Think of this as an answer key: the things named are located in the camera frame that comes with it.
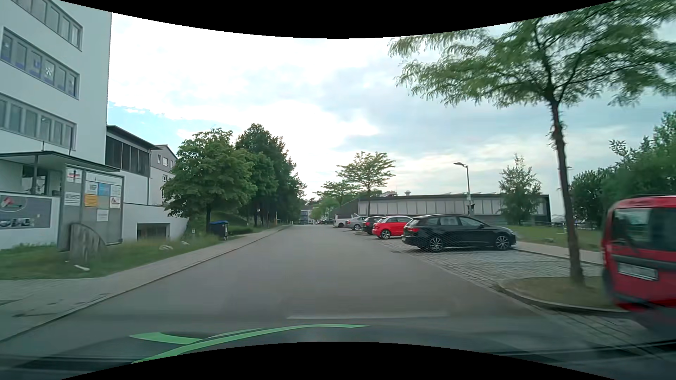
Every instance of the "lamp post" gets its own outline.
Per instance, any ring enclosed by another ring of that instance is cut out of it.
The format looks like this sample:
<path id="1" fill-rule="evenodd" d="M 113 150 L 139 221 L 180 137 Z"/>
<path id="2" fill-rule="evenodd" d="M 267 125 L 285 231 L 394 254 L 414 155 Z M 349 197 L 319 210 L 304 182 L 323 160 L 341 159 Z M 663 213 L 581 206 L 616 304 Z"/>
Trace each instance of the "lamp post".
<path id="1" fill-rule="evenodd" d="M 453 165 L 462 166 L 467 170 L 467 200 L 469 201 L 469 210 L 467 210 L 467 213 L 469 216 L 474 216 L 474 209 L 472 208 L 472 193 L 469 190 L 469 166 L 463 164 L 462 162 L 455 162 Z"/>

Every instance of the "asphalt road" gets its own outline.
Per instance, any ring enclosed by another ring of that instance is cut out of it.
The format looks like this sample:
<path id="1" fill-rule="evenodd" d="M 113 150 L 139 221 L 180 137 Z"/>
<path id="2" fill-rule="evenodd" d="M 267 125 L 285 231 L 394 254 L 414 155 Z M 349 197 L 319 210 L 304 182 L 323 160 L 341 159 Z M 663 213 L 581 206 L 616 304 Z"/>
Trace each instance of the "asphalt road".
<path id="1" fill-rule="evenodd" d="M 43 357 L 155 331 L 213 335 L 308 323 L 432 327 L 527 350 L 580 344 L 521 303 L 391 252 L 372 236 L 308 225 L 19 335 L 0 343 L 0 354 Z M 539 332 L 557 338 L 533 337 Z"/>

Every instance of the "tree trunk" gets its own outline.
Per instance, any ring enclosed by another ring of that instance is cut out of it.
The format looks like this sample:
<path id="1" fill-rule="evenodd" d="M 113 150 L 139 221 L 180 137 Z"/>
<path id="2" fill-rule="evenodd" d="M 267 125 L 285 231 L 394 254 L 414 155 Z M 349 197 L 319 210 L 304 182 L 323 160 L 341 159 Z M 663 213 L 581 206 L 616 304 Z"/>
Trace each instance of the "tree trunk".
<path id="1" fill-rule="evenodd" d="M 371 189 L 366 189 L 366 197 L 368 198 L 368 206 L 366 207 L 366 216 L 371 216 Z"/>
<path id="2" fill-rule="evenodd" d="M 563 196 L 563 208 L 566 214 L 566 231 L 568 235 L 568 255 L 571 261 L 571 281 L 583 285 L 585 282 L 580 264 L 580 246 L 577 241 L 577 232 L 575 230 L 575 219 L 573 218 L 573 203 L 571 193 L 568 188 L 568 165 L 566 164 L 565 142 L 563 141 L 563 126 L 559 119 L 558 104 L 552 102 L 552 119 L 554 121 L 554 130 L 552 138 L 556 144 L 556 156 L 558 158 L 558 178 L 561 182 L 561 195 Z"/>
<path id="3" fill-rule="evenodd" d="M 209 233 L 209 223 L 211 222 L 211 205 L 207 206 L 207 222 L 206 222 L 206 231 Z"/>

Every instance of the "parking lot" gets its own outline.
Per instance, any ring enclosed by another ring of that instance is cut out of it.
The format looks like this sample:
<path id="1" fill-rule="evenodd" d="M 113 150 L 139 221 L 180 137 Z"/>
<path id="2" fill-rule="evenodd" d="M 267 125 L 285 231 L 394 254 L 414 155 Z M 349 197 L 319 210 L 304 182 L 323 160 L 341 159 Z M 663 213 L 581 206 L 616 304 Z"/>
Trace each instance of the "parking lot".
<path id="1" fill-rule="evenodd" d="M 525 277 L 559 277 L 566 276 L 569 273 L 568 260 L 540 254 L 516 250 L 495 251 L 471 248 L 446 249 L 439 253 L 432 253 L 406 245 L 399 237 L 383 240 L 363 232 L 339 228 L 335 228 L 335 232 L 349 235 L 350 238 L 363 239 L 364 243 L 376 242 L 382 244 L 393 254 L 414 256 L 493 291 L 497 291 L 497 282 L 501 280 Z M 583 264 L 583 269 L 586 276 L 599 276 L 601 273 L 601 266 L 594 264 Z M 605 346 L 637 344 L 656 339 L 641 325 L 623 315 L 575 314 L 536 306 L 531 307 L 557 323 L 576 329 L 588 340 Z"/>

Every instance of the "waste container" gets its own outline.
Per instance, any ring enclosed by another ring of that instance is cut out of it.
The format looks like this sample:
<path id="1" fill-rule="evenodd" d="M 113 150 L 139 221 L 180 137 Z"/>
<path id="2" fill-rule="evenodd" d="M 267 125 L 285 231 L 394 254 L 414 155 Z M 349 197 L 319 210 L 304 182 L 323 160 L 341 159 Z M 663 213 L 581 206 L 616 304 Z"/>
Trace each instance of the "waste container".
<path id="1" fill-rule="evenodd" d="M 222 237 L 223 240 L 228 239 L 228 224 L 230 224 L 229 221 L 227 220 L 217 220 L 216 222 L 211 222 L 209 223 L 209 230 L 219 236 Z"/>

